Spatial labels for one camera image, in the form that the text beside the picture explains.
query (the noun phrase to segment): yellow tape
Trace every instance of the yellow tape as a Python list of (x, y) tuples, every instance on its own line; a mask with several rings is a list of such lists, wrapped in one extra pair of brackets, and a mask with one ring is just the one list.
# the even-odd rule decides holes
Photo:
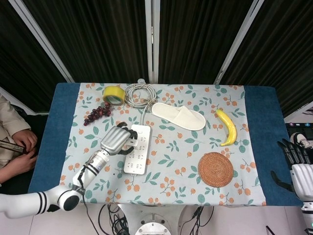
[(112, 105), (121, 105), (125, 100), (125, 91), (116, 86), (108, 86), (104, 89), (103, 100)]

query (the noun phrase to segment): power outlet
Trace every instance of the power outlet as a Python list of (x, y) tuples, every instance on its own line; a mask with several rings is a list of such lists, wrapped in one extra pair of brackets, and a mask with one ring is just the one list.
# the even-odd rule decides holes
[(124, 172), (134, 175), (143, 175), (146, 169), (146, 161), (150, 144), (150, 126), (132, 125), (132, 130), (136, 131), (138, 138), (133, 152), (126, 155)]

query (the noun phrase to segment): white slipper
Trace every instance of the white slipper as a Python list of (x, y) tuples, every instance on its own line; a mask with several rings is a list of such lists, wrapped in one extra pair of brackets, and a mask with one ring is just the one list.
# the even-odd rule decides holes
[(174, 107), (156, 103), (152, 106), (152, 114), (190, 131), (199, 131), (206, 125), (202, 114), (189, 110), (186, 106)]

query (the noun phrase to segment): robotic arm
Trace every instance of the robotic arm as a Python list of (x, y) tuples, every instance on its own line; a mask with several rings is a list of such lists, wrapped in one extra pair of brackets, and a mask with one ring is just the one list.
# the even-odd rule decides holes
[(308, 233), (313, 234), (313, 164), (311, 164), (305, 148), (285, 139), (283, 139), (283, 143), (278, 141), (277, 144), (285, 154), (292, 185), (280, 181), (274, 171), (270, 172), (271, 176), (277, 185), (295, 192), (303, 202), (301, 210)]
[(8, 218), (21, 218), (44, 212), (54, 212), (58, 209), (64, 211), (74, 209), (79, 203), (80, 197), (85, 194), (86, 187), (99, 174), (110, 156), (127, 155), (133, 151), (134, 147), (122, 150), (129, 139), (137, 139), (137, 132), (129, 130), (126, 126), (126, 123), (122, 122), (105, 135), (101, 141), (101, 150), (93, 153), (77, 172), (71, 188), (56, 186), (44, 192), (22, 195), (0, 194), (0, 212), (4, 212)]

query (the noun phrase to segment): woven coaster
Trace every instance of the woven coaster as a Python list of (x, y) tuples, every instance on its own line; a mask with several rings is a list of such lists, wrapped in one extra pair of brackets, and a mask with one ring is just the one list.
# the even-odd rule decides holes
[(234, 168), (230, 160), (216, 152), (206, 153), (199, 161), (198, 172), (201, 179), (212, 187), (220, 188), (229, 184)]

